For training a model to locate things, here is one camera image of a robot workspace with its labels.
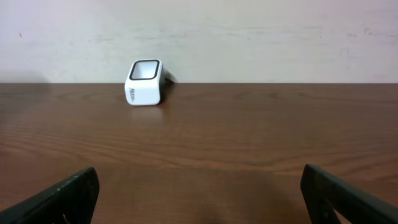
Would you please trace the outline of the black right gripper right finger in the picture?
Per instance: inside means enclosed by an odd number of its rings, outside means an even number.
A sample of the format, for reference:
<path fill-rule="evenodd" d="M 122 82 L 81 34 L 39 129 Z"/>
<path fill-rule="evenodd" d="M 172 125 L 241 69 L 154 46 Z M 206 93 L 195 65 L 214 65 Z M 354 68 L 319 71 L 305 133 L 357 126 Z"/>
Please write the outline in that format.
<path fill-rule="evenodd" d="M 397 208 L 350 185 L 313 164 L 304 167 L 300 189 L 312 224 L 397 224 Z"/>

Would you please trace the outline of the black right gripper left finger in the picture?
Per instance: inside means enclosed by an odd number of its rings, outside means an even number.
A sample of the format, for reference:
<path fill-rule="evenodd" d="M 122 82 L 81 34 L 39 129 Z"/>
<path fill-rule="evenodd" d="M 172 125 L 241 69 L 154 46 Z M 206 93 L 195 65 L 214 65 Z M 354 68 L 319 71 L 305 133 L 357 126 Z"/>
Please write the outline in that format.
<path fill-rule="evenodd" d="M 90 223 L 99 191 L 98 175 L 88 167 L 1 211 L 1 223 Z"/>

